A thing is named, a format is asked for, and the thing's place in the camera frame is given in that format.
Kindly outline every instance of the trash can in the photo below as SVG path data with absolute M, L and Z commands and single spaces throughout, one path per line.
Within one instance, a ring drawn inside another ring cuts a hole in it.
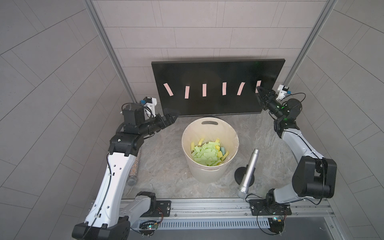
M 193 160 L 191 143 L 195 142 L 195 145 L 197 145 L 201 138 L 204 138 L 204 142 L 215 141 L 219 138 L 225 152 L 229 151 L 228 156 L 220 165 L 204 166 Z M 218 118 L 200 118 L 193 121 L 184 130 L 181 142 L 190 172 L 193 177 L 203 183 L 219 180 L 224 175 L 239 147 L 236 131 L 227 122 Z

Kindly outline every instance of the wall tile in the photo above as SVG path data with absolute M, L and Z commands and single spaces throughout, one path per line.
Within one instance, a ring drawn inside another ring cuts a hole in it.
M 17 7 L 23 12 L 28 21 L 33 25 L 37 32 L 41 32 L 45 30 L 45 27 L 40 22 L 40 20 L 36 17 L 35 13 L 28 6 L 25 0 L 14 0 L 14 3 Z
M 285 8 L 285 4 L 286 4 L 285 1 L 278 2 L 278 5 L 277 5 L 277 9 L 276 9 L 275 15 L 273 16 L 273 20 L 272 20 L 271 28 L 275 28 L 275 27 L 277 27 L 277 25 L 279 24 L 281 15 L 283 14 L 283 10 L 284 10 L 284 8 Z
M 0 119 L 8 114 L 35 87 L 0 57 Z
M 75 93 L 102 61 L 103 58 L 92 41 L 61 65 L 55 74 L 72 93 Z
M 28 21 L 13 1 L 0 3 L 0 53 L 37 34 L 36 29 Z
M 120 31 L 128 48 L 176 47 L 173 28 L 120 28 Z
M 48 239 L 78 177 L 77 172 L 60 164 L 15 239 Z M 44 231 L 36 231 L 42 225 Z
M 326 120 L 328 120 L 329 115 L 327 112 L 325 112 L 319 119 L 316 120 L 314 124 L 312 124 L 312 128 L 316 130 L 318 127 L 320 127 Z
M 80 31 L 86 43 L 89 43 L 98 35 L 87 10 L 83 10 L 73 15 L 71 18 L 73 19 L 77 29 Z
M 314 124 L 325 113 L 324 108 L 303 82 L 298 85 L 295 93 L 305 93 L 305 100 L 301 103 L 303 105 L 303 113 L 309 123 Z M 304 98 L 304 94 L 295 95 L 294 98 L 296 97 L 301 100 Z
M 37 87 L 42 81 L 12 50 L 1 55 L 16 71 L 18 71 L 33 86 Z
M 339 171 L 336 173 L 335 192 L 332 199 L 348 227 L 371 224 Z
M 40 196 L 78 131 L 65 114 L 57 114 L 3 186 Z
M 100 110 L 93 108 L 66 155 L 81 165 L 85 165 L 105 121 Z
M 115 67 L 112 64 L 112 61 L 109 57 L 104 59 L 104 61 L 100 64 L 100 68 L 103 71 L 105 77 L 107 78 L 108 82 L 110 83 L 112 79 L 116 76 L 117 72 L 115 70 Z
M 71 96 L 54 74 L 35 88 L 0 121 L 0 159 L 18 164 Z
M 217 2 L 217 14 L 216 14 L 216 27 L 217 28 L 223 27 L 225 3 L 226 2 L 224 2 L 224 1 L 218 1 Z
M 61 214 L 72 216 L 72 217 L 80 217 L 83 209 L 81 207 L 76 207 L 73 205 L 65 204 L 65 207 L 63 209 L 63 212 Z
M 308 56 L 305 56 L 296 73 L 309 90 L 313 90 L 324 76 L 324 72 Z
M 12 51 L 37 76 L 45 79 L 80 48 L 80 43 L 69 25 L 62 21 L 16 46 Z
M 0 203 L 33 208 L 39 197 L 13 189 L 0 187 Z
M 124 86 L 118 75 L 112 80 L 107 89 L 103 92 L 100 97 L 99 102 L 104 107 L 104 109 L 110 113 L 113 106 L 116 104 L 120 94 L 124 90 Z
M 232 28 L 175 28 L 178 48 L 229 48 Z
M 221 48 L 219 59 L 259 59 L 262 48 Z
M 384 2 L 381 0 L 355 0 L 346 12 L 357 21 L 371 26 L 379 31 L 384 31 L 384 19 L 382 10 Z
M 76 39 L 79 41 L 80 45 L 82 47 L 85 46 L 87 43 L 85 42 L 83 36 L 81 35 L 81 33 L 80 33 L 79 29 L 77 28 L 76 24 L 74 23 L 73 19 L 67 18 L 65 21 L 68 23 L 69 27 L 71 28 Z
M 327 150 L 321 143 L 319 137 L 316 135 L 315 131 L 313 130 L 305 115 L 299 114 L 299 116 L 297 116 L 296 122 L 297 125 L 300 127 L 303 136 L 311 144 L 311 146 L 320 154 L 326 154 Z
M 312 28 L 325 2 L 287 2 L 279 28 Z
M 348 54 L 350 58 L 382 82 L 384 82 L 384 69 L 381 64 L 384 54 L 383 42 L 384 33 L 370 28 Z
M 123 67 L 125 76 L 130 83 L 146 83 L 147 77 L 145 76 L 143 67 Z
M 83 165 L 81 165 L 80 163 L 76 162 L 75 160 L 71 159 L 66 155 L 63 157 L 60 163 L 78 173 L 81 173 L 84 167 Z
M 213 60 L 213 48 L 168 48 L 169 61 Z
M 379 237 L 372 225 L 350 227 L 353 237 Z
M 266 57 L 268 59 L 284 58 L 285 63 L 283 67 L 292 67 L 299 52 L 299 48 L 270 48 Z
M 151 1 L 97 1 L 107 26 L 156 27 Z
M 163 61 L 160 48 L 120 48 L 125 67 L 150 67 L 152 61 Z
M 316 98 L 346 138 L 369 126 L 372 121 L 331 80 L 316 93 Z
M 73 227 L 77 224 L 79 218 L 66 215 L 60 215 L 49 239 L 68 240 L 72 236 Z
M 96 173 L 99 171 L 101 163 L 105 160 L 105 156 L 105 150 L 98 144 L 95 144 L 67 204 L 85 207 L 87 198 L 96 180 Z
M 67 105 L 85 121 L 105 88 L 99 74 L 93 71 L 71 97 Z
M 375 135 L 378 132 L 380 132 L 380 129 L 376 126 L 376 124 L 372 123 L 368 127 L 356 133 L 353 137 L 349 138 L 348 141 L 352 144 L 352 146 L 356 146 L 357 144 L 361 143 L 365 139 Z
M 348 187 L 352 193 L 357 193 L 377 186 L 380 186 L 380 183 L 375 178 L 375 176 L 366 177 L 364 179 L 348 184 Z
M 61 111 L 74 123 L 76 123 L 77 126 L 81 127 L 83 125 L 84 121 L 74 111 L 72 111 L 68 105 L 65 104 Z
M 16 165 L 0 160 L 0 185 L 3 185 L 3 183 L 8 178 L 8 176 L 11 175 L 15 167 Z
M 278 2 L 225 3 L 223 27 L 270 27 Z
M 216 27 L 217 2 L 159 1 L 159 3 L 163 26 Z
M 361 25 L 362 23 L 355 19 L 337 11 L 332 11 L 319 35 L 338 50 L 342 51 Z
M 307 55 L 335 83 L 338 83 L 355 64 L 349 57 L 319 36 Z
M 77 0 L 25 0 L 45 28 L 85 9 Z
M 4 240 L 12 240 L 23 225 L 31 209 L 0 204 L 0 232 Z
M 316 93 L 324 86 L 324 84 L 330 79 L 327 74 L 324 74 L 320 81 L 315 85 L 311 92 L 316 95 Z
M 316 129 L 315 132 L 317 136 L 319 136 L 325 149 L 331 155 L 332 159 L 337 163 L 338 169 L 347 184 L 372 176 L 372 172 L 353 149 L 351 144 L 344 137 L 332 119 L 329 118 L 326 120 L 318 129 Z
M 384 201 L 384 189 L 382 186 L 374 187 L 372 189 L 364 190 L 355 193 L 357 201 L 367 214 L 373 227 L 380 238 L 384 237 L 383 222 L 381 221 L 384 214 L 383 208 L 377 208 L 378 204 Z
M 112 112 L 109 114 L 107 121 L 105 122 L 103 129 L 100 132 L 99 138 L 101 138 L 105 143 L 109 143 L 111 138 L 115 135 L 116 129 L 124 120 L 121 112 L 121 105 L 123 102 L 117 102 L 112 109 Z
M 234 28 L 231 48 L 278 48 L 285 28 Z
M 338 86 L 379 128 L 384 129 L 384 119 L 375 110 L 381 107 L 381 99 L 377 94 L 384 91 L 384 84 L 382 82 L 356 64 L 339 82 Z
M 287 28 L 279 48 L 302 48 L 311 28 Z
M 120 28 L 104 28 L 114 48 L 126 48 Z
M 384 167 L 384 163 L 381 161 L 384 152 L 383 142 L 384 133 L 378 132 L 355 146 L 358 154 L 381 184 L 384 184 L 384 173 L 381 171 Z
M 363 24 L 357 33 L 353 36 L 353 38 L 349 41 L 347 46 L 343 49 L 343 53 L 348 55 L 352 49 L 356 46 L 356 44 L 360 41 L 360 39 L 364 36 L 364 34 L 369 30 L 369 26 Z

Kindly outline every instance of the silver microphone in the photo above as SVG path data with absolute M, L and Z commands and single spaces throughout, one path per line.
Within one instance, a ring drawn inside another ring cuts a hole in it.
M 249 183 L 251 182 L 251 178 L 253 172 L 255 171 L 255 166 L 257 162 L 257 158 L 259 157 L 259 150 L 254 149 L 251 158 L 249 159 L 249 163 L 247 165 L 247 170 L 245 171 L 242 182 L 237 188 L 237 196 L 239 198 L 245 199 L 248 194 Z

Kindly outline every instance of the black cable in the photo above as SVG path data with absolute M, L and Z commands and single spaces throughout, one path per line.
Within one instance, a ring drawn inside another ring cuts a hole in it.
M 260 196 L 258 196 L 258 195 L 256 195 L 256 194 L 251 193 L 251 194 L 248 194 L 248 195 L 245 197 L 245 201 L 246 201 L 246 202 L 248 202 L 248 201 L 247 201 L 247 197 L 249 197 L 249 196 L 251 196 L 251 195 L 254 195 L 254 196 L 259 197 L 259 198 L 261 198 L 261 199 L 265 199 L 265 197 L 260 197 Z
M 293 95 L 296 95 L 296 94 L 304 94 L 304 98 L 303 98 L 300 102 L 304 101 L 305 97 L 307 96 L 305 93 L 294 93 L 294 94 L 289 94 L 289 95 L 283 97 L 282 100 L 284 100 L 285 98 L 287 98 L 287 97 L 289 97 L 289 96 L 293 96 Z
M 278 235 L 278 234 L 282 233 L 282 232 L 284 231 L 284 229 L 285 229 L 285 222 L 284 222 L 284 220 L 283 220 L 283 223 L 284 223 L 283 231 L 282 231 L 282 232 L 279 232 L 279 233 L 270 234 L 270 233 L 265 232 L 265 231 L 260 227 L 260 225 L 259 225 L 259 221 L 258 221 L 258 217 L 259 217 L 259 213 L 260 213 L 260 211 L 263 210 L 263 209 L 265 209 L 265 211 L 266 211 L 266 208 L 265 208 L 265 206 L 264 206 L 264 207 L 262 207 L 262 209 L 257 210 L 257 215 L 256 215 L 257 226 L 260 228 L 260 230 L 261 230 L 263 233 L 268 234 L 268 235 L 271 235 L 271 236 L 275 236 L 275 235 Z
M 319 161 L 321 161 L 321 166 L 323 168 L 323 189 L 321 190 L 321 198 L 320 198 L 320 201 L 318 203 L 314 203 L 313 201 L 311 201 L 310 199 L 307 199 L 307 198 L 303 198 L 305 200 L 308 200 L 310 201 L 311 203 L 313 203 L 314 205 L 319 205 L 321 203 L 321 200 L 323 199 L 324 197 L 324 185 L 325 185 L 325 168 L 324 168 L 324 163 L 323 163 L 323 160 L 320 159 L 314 152 L 313 150 L 308 146 L 308 144 L 304 141 L 304 139 L 297 133 L 295 132 L 291 132 L 291 131 L 287 131 L 287 130 L 283 130 L 283 132 L 290 132 L 290 133 L 293 133 L 293 134 L 296 134 L 304 143 L 305 145 L 307 145 L 308 149 L 311 151 L 311 153 L 313 153 L 313 155 L 315 155 L 317 157 L 317 159 L 319 159 Z
M 83 235 L 83 237 L 81 239 L 84 239 L 85 236 L 88 234 L 88 232 L 91 230 L 93 224 L 96 222 L 96 219 L 98 218 L 99 216 L 99 213 L 101 211 L 101 207 L 103 206 L 104 204 L 104 201 L 105 201 L 105 198 L 107 197 L 107 193 L 108 193 L 108 190 L 109 190 L 109 186 L 111 185 L 111 179 L 112 179 L 112 171 L 111 171 L 111 166 L 109 164 L 109 161 L 108 161 L 108 155 L 109 153 L 106 155 L 106 159 L 107 159 L 107 164 L 108 164 L 108 168 L 109 168 L 109 183 L 108 183 L 108 187 L 107 187 L 107 190 L 105 191 L 105 195 L 104 195 L 104 198 L 103 198 L 103 201 L 101 202 L 101 205 L 99 207 L 99 211 L 97 212 L 96 216 L 95 217 L 95 220 L 93 220 L 93 223 L 91 224 L 91 226 L 88 228 L 87 232 Z

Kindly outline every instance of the gray floor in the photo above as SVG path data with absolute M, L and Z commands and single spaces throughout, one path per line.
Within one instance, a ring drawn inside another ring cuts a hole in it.
M 269 189 L 282 187 L 291 181 L 297 163 L 290 148 L 274 132 L 273 120 L 265 111 L 261 114 L 220 116 L 236 130 L 239 150 L 219 181 L 210 184 L 197 181 L 188 169 L 181 137 L 188 124 L 198 118 L 178 118 L 173 125 L 145 141 L 137 184 L 125 187 L 123 199 L 132 199 L 140 191 L 155 192 L 157 198 L 236 197 L 238 185 L 234 172 L 248 164 L 254 148 L 260 150 L 260 156 L 250 192 L 264 196 Z

